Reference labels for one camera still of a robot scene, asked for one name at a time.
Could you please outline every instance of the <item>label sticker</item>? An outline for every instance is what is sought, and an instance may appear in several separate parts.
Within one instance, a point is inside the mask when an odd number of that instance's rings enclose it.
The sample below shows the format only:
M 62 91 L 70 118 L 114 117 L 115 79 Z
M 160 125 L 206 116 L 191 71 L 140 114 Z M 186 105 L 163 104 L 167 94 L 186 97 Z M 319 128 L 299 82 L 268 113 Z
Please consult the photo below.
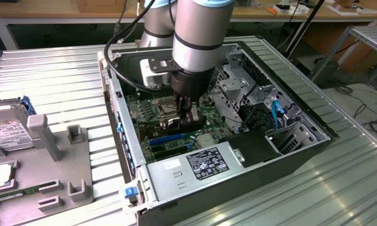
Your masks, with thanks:
M 166 165 L 166 169 L 167 169 L 167 170 L 170 170 L 170 169 L 172 169 L 172 168 L 175 168 L 175 167 L 178 167 L 178 166 L 182 166 L 179 159 L 167 161 L 167 162 L 164 163 L 164 165 Z
M 187 156 L 198 180 L 210 178 L 230 170 L 216 147 Z
M 22 123 L 0 126 L 0 148 L 28 143 L 32 143 L 32 139 Z

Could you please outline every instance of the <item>power supply label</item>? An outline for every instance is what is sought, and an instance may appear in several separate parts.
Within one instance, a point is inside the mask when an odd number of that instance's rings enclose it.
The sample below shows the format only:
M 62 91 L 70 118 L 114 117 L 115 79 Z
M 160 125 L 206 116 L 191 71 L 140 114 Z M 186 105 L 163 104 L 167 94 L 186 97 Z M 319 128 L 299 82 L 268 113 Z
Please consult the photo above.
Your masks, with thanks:
M 230 170 L 216 147 L 187 156 L 198 180 L 204 180 Z
M 32 143 L 32 139 L 22 123 L 0 126 L 0 148 L 28 143 Z

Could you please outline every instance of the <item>blue ram slot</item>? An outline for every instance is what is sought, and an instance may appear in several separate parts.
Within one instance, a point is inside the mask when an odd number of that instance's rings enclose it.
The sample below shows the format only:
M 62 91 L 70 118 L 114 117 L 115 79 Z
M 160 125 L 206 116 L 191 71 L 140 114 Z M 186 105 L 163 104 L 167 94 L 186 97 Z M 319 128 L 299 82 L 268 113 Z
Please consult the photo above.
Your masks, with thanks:
M 158 145 L 158 144 L 162 144 L 162 143 L 166 143 L 171 140 L 178 140 L 183 138 L 183 134 L 178 134 L 178 135 L 172 135 L 172 136 L 168 136 L 168 137 L 163 137 L 163 138 L 159 138 L 159 139 L 155 139 L 155 140 L 151 140 L 150 141 L 150 145 Z

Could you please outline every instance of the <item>metal workbench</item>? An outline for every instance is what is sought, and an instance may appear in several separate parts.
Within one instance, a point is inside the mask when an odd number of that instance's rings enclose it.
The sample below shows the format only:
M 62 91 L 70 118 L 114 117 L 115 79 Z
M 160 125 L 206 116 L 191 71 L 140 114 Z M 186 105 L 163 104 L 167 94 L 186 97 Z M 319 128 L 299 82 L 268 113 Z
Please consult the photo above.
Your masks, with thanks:
M 323 60 L 323 63 L 320 65 L 319 70 L 314 74 L 312 80 L 318 80 L 319 76 L 322 75 L 322 71 L 324 67 L 327 66 L 328 62 L 334 58 L 335 53 L 338 52 L 339 48 L 343 46 L 344 42 L 347 41 L 348 37 L 354 36 L 356 40 L 359 41 L 355 45 L 352 45 L 347 52 L 344 53 L 343 57 L 348 57 L 350 54 L 352 53 L 354 49 L 358 47 L 358 45 L 363 42 L 367 44 L 374 50 L 377 51 L 377 26 L 376 27 L 370 27 L 370 26 L 351 26 L 346 29 L 343 35 L 339 38 L 339 41 L 335 43 L 334 48 L 331 49 L 330 54 Z M 377 70 L 375 73 L 370 76 L 370 80 L 372 81 L 377 77 Z
M 227 40 L 247 43 L 342 138 L 292 175 L 179 225 L 377 225 L 377 140 L 267 41 Z M 100 50 L 103 46 L 7 51 L 0 59 L 0 99 L 27 94 L 36 111 L 48 114 L 54 131 L 76 123 L 90 129 L 96 200 L 31 225 L 135 224 L 118 195 L 123 172 L 102 94 Z

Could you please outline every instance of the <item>blue drive bracket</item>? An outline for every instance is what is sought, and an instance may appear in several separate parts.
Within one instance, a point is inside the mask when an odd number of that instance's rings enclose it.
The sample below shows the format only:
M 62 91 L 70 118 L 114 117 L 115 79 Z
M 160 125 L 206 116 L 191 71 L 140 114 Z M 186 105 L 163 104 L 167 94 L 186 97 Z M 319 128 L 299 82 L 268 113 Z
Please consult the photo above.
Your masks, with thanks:
M 30 114 L 31 114 L 31 115 L 35 115 L 35 114 L 36 114 L 36 111 L 35 111 L 34 105 L 32 105 L 32 103 L 31 103 L 30 97 L 27 97 L 26 95 L 23 95 L 23 96 L 20 97 L 20 101 L 22 101 L 23 104 L 26 105 Z

